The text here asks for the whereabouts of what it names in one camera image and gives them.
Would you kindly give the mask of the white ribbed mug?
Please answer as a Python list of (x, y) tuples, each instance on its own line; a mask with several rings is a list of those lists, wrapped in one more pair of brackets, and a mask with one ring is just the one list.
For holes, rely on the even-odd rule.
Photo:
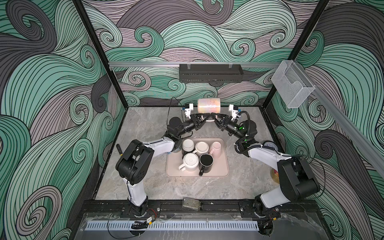
[(199, 166), (199, 157), (194, 153), (187, 153), (183, 157), (183, 163), (179, 166), (180, 171), (192, 172)]

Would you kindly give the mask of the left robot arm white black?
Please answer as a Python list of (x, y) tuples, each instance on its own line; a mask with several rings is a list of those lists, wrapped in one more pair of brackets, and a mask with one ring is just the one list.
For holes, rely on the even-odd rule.
[(130, 207), (136, 215), (143, 215), (148, 206), (143, 179), (152, 158), (176, 151), (182, 143), (182, 135), (199, 130), (210, 117), (211, 114), (192, 114), (184, 122), (178, 117), (173, 117), (169, 120), (161, 139), (147, 143), (131, 141), (118, 160), (116, 170), (127, 185)]

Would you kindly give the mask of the pink iridescent mug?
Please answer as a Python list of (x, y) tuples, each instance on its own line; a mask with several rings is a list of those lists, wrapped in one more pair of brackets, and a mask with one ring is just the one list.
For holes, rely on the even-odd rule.
[(210, 114), (221, 112), (220, 98), (208, 98), (198, 100), (198, 113)]

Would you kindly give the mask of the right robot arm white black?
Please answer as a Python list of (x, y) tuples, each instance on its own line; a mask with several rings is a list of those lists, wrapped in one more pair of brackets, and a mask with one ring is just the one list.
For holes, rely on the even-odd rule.
[(238, 154), (258, 160), (278, 172), (279, 186), (255, 197), (255, 209), (258, 212), (301, 201), (321, 190), (304, 156), (282, 154), (254, 139), (257, 132), (255, 122), (247, 119), (242, 125), (238, 125), (228, 115), (211, 113), (210, 116), (219, 129), (238, 138), (235, 142), (235, 151)]

